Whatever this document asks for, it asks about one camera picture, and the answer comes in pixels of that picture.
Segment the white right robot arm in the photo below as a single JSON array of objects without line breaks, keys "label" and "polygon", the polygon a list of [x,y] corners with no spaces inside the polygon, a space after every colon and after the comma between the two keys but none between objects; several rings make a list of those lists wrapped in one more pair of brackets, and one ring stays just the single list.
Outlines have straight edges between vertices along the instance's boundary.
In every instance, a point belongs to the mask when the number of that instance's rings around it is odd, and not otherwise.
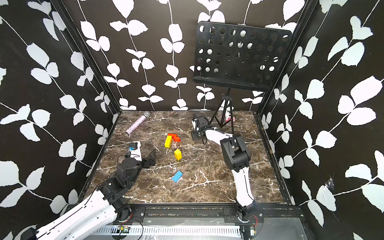
[{"label": "white right robot arm", "polygon": [[249,170],[251,154],[240,134],[229,134],[217,128],[191,131],[193,140],[209,140],[221,146],[226,166],[231,170],[236,186],[238,218],[246,222],[258,212],[250,184]]}]

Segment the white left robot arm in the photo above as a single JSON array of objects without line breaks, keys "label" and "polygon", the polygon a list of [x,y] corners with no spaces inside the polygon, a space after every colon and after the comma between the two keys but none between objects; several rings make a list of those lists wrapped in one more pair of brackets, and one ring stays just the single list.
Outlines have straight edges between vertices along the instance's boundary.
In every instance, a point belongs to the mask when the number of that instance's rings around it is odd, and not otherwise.
[{"label": "white left robot arm", "polygon": [[130,204],[124,195],[135,185],[142,169],[156,164],[156,152],[151,151],[138,161],[126,154],[117,165],[116,172],[97,185],[88,198],[55,221],[39,228],[29,228],[20,236],[22,240],[83,240],[99,228],[114,221],[126,222],[132,218]]}]

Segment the light blue lego brick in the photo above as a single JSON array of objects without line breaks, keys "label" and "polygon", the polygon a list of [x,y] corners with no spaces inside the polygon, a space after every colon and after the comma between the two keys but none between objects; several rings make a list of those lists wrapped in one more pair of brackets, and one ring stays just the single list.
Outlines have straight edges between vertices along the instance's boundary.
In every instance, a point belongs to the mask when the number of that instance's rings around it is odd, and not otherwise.
[{"label": "light blue lego brick", "polygon": [[183,176],[183,173],[181,171],[177,171],[175,175],[172,177],[172,180],[177,183]]}]

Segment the tall yellow lego brick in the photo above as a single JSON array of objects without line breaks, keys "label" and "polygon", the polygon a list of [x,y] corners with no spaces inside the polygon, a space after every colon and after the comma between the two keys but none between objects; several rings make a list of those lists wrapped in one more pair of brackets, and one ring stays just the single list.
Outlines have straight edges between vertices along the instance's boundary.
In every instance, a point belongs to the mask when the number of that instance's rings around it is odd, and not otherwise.
[{"label": "tall yellow lego brick", "polygon": [[166,148],[170,148],[171,144],[172,144],[172,141],[173,141],[173,137],[168,135],[167,138],[166,138],[166,141],[165,141],[165,147]]}]

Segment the long red lego brick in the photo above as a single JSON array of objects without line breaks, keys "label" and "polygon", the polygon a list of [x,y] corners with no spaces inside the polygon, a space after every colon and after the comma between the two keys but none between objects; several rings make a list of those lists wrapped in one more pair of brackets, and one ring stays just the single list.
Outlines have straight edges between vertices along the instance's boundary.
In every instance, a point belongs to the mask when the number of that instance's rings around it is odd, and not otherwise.
[{"label": "long red lego brick", "polygon": [[181,138],[177,134],[168,134],[168,136],[171,136],[174,142],[181,142]]}]

